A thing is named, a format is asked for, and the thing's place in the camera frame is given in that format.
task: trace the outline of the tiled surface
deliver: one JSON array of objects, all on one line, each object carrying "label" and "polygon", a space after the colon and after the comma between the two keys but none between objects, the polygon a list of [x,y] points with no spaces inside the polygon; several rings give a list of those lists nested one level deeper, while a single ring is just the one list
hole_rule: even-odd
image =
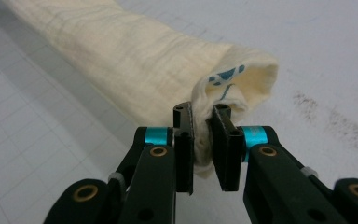
[{"label": "tiled surface", "polygon": [[[185,34],[276,55],[273,97],[243,124],[274,127],[329,187],[358,177],[358,142],[348,147],[358,139],[358,3],[117,1]],[[134,130],[0,3],[0,223],[41,223],[69,185],[105,180]],[[177,223],[249,222],[241,192],[222,193],[215,176],[195,177],[195,191],[178,194]]]},{"label": "tiled surface", "polygon": [[42,223],[68,186],[106,180],[134,131],[0,4],[0,223]]}]

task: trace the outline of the beige cloth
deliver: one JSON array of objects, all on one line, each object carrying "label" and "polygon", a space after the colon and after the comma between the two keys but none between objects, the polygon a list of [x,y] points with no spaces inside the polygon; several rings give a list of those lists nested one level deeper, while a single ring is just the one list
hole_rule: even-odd
[{"label": "beige cloth", "polygon": [[183,35],[113,0],[4,2],[136,124],[172,126],[172,108],[191,99],[196,171],[212,167],[212,106],[228,104],[241,120],[276,79],[277,60],[263,51]]}]

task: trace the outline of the stain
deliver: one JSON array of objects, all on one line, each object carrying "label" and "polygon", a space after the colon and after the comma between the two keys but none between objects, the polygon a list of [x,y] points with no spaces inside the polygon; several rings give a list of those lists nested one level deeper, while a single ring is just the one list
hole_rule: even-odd
[{"label": "stain", "polygon": [[358,124],[333,110],[330,113],[327,131],[352,148],[358,148]]},{"label": "stain", "polygon": [[301,116],[309,123],[312,123],[316,120],[316,109],[318,103],[307,97],[304,93],[298,92],[293,97],[293,103],[298,108]]}]

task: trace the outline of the cloth fold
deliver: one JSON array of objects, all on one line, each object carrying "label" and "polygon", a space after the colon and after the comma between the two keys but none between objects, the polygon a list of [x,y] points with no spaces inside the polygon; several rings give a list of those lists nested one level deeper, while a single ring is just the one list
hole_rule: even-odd
[{"label": "cloth fold", "polygon": [[199,172],[212,167],[213,105],[230,105],[239,121],[276,79],[278,62],[264,51],[181,34],[112,0],[4,2],[135,124],[172,126],[172,108],[191,99]]}]

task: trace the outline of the blue band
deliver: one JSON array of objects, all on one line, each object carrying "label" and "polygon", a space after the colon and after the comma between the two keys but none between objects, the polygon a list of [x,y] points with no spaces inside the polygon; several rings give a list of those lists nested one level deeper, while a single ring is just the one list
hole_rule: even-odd
[{"label": "blue band", "polygon": [[257,144],[268,143],[266,131],[261,126],[243,126],[243,133],[245,134],[244,141],[246,145],[245,162],[249,160],[249,151],[252,146]]},{"label": "blue band", "polygon": [[152,145],[168,145],[168,128],[147,128],[145,143]]}]

